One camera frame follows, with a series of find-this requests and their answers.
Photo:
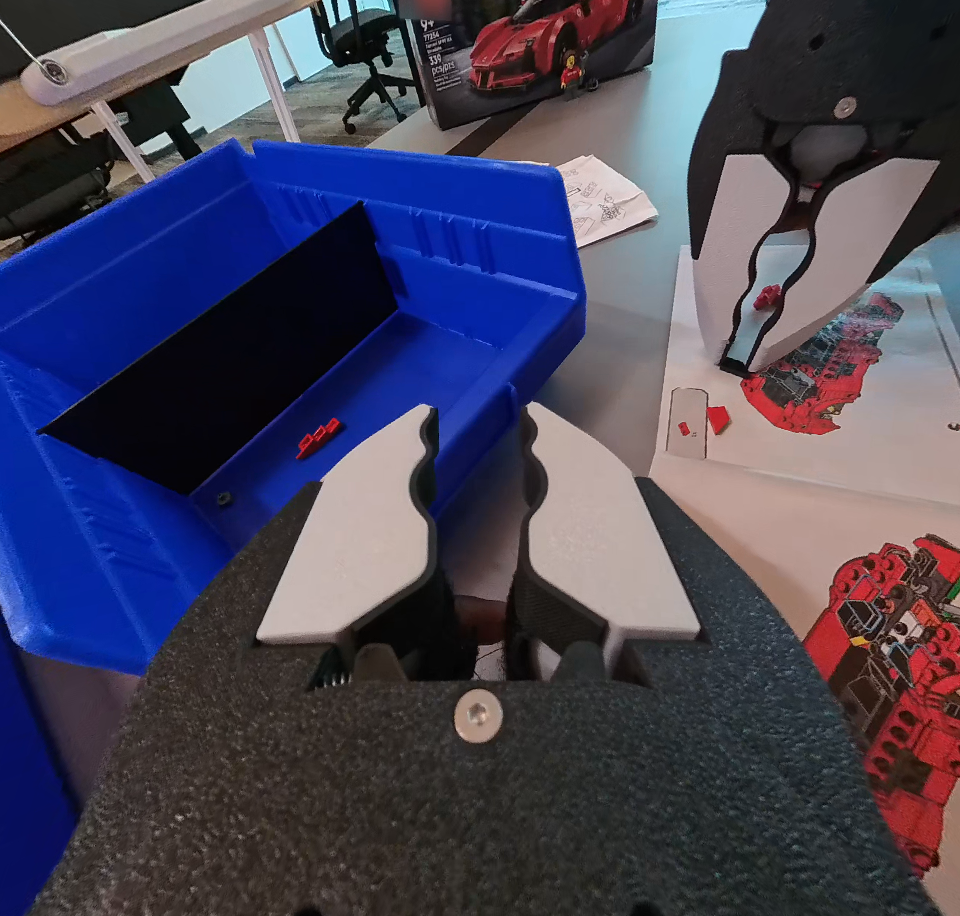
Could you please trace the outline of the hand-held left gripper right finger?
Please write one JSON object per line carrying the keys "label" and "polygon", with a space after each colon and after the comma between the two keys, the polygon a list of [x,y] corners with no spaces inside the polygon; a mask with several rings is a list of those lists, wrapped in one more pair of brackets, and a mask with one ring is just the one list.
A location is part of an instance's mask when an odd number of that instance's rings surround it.
{"label": "hand-held left gripper right finger", "polygon": [[552,677],[575,644],[607,676],[634,641],[692,642],[702,624],[632,470],[540,403],[521,414],[519,668]]}

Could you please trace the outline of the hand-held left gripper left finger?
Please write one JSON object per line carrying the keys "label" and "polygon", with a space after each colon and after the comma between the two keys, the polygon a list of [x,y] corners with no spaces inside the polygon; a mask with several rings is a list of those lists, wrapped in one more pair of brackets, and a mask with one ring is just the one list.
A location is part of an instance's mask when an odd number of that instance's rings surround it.
{"label": "hand-held left gripper left finger", "polygon": [[351,449],[324,476],[256,632],[265,646],[358,640],[436,569],[428,511],[439,414],[419,404]]}

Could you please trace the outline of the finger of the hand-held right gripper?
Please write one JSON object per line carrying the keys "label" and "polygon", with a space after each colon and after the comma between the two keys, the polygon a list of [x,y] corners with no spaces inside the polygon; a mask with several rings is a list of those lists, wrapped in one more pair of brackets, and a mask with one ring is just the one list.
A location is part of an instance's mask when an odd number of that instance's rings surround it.
{"label": "finger of the hand-held right gripper", "polygon": [[894,157],[837,182],[813,200],[803,260],[782,282],[782,297],[755,324],[750,348],[735,339],[718,357],[735,374],[762,369],[815,334],[875,278],[886,250],[940,163]]}
{"label": "finger of the hand-held right gripper", "polygon": [[753,290],[757,254],[792,195],[791,183],[761,153],[726,156],[698,256],[693,293],[705,351],[722,356],[736,338]]}

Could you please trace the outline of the large blue plastic bin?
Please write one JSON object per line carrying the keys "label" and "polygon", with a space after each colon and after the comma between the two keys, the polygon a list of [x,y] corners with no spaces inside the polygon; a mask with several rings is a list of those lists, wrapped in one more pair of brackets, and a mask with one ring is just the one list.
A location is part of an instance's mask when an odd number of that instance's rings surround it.
{"label": "large blue plastic bin", "polygon": [[[550,166],[222,143],[2,264],[2,615],[22,650],[141,675],[309,481],[438,410],[438,514],[586,330]],[[188,496],[38,429],[363,201],[397,312]],[[331,419],[342,430],[296,460]],[[217,495],[232,494],[228,507]]]}

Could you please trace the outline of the red clip brick piece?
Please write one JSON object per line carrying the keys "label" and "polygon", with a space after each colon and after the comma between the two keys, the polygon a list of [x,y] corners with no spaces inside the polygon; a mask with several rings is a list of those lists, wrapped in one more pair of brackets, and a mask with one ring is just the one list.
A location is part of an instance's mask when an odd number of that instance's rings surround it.
{"label": "red clip brick piece", "polygon": [[341,430],[343,423],[337,419],[331,419],[326,425],[320,426],[317,430],[307,433],[297,444],[295,459],[304,460],[318,452],[324,445],[330,442]]}

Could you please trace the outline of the crumpled white paper bag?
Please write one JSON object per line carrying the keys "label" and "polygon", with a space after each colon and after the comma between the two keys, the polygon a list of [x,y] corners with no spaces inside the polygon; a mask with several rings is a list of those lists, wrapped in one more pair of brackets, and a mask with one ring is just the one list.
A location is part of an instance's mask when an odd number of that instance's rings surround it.
{"label": "crumpled white paper bag", "polygon": [[580,250],[658,219],[647,194],[594,155],[577,157],[557,169]]}

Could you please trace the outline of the toy car instruction booklet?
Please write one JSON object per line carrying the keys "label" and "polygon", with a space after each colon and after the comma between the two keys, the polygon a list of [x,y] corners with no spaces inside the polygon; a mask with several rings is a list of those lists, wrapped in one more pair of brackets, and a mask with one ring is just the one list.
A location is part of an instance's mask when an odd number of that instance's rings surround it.
{"label": "toy car instruction booklet", "polygon": [[[913,252],[793,364],[701,345],[679,251],[651,475],[746,570],[836,699],[894,841],[958,906],[958,333]],[[707,406],[726,406],[714,435]]]}

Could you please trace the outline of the black bin divider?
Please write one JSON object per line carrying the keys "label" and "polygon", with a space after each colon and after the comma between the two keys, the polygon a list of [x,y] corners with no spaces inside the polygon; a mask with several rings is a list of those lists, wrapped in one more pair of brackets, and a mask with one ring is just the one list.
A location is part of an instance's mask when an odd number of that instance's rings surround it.
{"label": "black bin divider", "polygon": [[188,496],[399,308],[363,201],[37,430]]}

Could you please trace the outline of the toy car set box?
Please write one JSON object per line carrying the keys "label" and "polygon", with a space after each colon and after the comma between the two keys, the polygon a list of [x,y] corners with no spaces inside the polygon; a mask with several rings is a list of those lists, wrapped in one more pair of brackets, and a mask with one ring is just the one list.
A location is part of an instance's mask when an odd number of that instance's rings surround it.
{"label": "toy car set box", "polygon": [[411,23],[426,107],[449,130],[646,68],[658,0],[450,0]]}

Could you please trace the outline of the black office chair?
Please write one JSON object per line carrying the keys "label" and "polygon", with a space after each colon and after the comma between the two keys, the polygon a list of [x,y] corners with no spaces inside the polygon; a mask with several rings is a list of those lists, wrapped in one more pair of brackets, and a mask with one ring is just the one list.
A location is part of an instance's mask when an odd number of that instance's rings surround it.
{"label": "black office chair", "polygon": [[[358,0],[318,0],[310,7],[322,55],[338,69],[363,65],[369,74],[361,86],[348,98],[347,107],[342,116],[343,129],[350,135],[356,132],[354,118],[359,115],[362,105],[372,95],[377,96],[382,104],[388,105],[399,122],[402,122],[406,116],[390,95],[390,88],[398,90],[400,96],[404,96],[409,89],[414,89],[418,103],[426,105],[426,94],[418,75],[414,46],[407,22],[398,13],[398,0],[387,1],[386,8],[374,7],[364,10],[359,8]],[[387,72],[393,64],[389,38],[394,32],[401,35],[411,70],[409,77]]]}

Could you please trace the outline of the dark chair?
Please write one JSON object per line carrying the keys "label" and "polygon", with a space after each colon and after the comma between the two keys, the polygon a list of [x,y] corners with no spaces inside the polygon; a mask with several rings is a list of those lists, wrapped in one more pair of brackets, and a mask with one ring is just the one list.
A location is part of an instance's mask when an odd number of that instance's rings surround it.
{"label": "dark chair", "polygon": [[111,202],[119,150],[63,125],[1,154],[1,238],[36,241]]}

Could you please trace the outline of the wooden desk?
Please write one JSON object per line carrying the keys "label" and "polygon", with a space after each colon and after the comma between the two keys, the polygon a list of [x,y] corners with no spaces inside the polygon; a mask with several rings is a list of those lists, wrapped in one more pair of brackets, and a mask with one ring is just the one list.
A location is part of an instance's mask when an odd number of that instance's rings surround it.
{"label": "wooden desk", "polygon": [[[277,20],[310,7],[316,1],[318,0],[294,0],[291,7],[260,17],[252,24],[250,29],[246,25],[237,26],[220,37],[214,37],[187,48],[181,53],[166,57],[154,67],[142,68],[114,80],[106,84],[100,92],[67,100],[66,103],[59,106],[45,107],[34,102],[20,85],[19,76],[6,80],[2,83],[2,151],[22,142],[27,142],[75,118],[81,118],[87,113],[91,113],[119,146],[140,180],[144,183],[150,183],[154,179],[154,174],[138,145],[132,142],[119,122],[110,106],[110,102],[160,79],[173,70],[188,66],[215,49],[241,38],[248,40],[254,58],[257,60],[262,81],[270,95],[271,105],[284,140],[286,142],[299,142],[300,135],[294,123],[292,111],[285,99],[282,81],[272,61],[266,27]],[[28,56],[30,61],[46,55],[37,56],[33,54],[5,22],[2,23],[2,29]]]}

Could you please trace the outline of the white bar device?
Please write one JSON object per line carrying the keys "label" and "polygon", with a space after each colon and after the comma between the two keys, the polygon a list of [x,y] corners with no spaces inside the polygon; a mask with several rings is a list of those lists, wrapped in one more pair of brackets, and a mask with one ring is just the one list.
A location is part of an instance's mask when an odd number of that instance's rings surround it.
{"label": "white bar device", "polygon": [[103,31],[34,58],[19,83],[45,107],[95,92],[166,57],[287,9],[294,0],[200,0],[133,27]]}

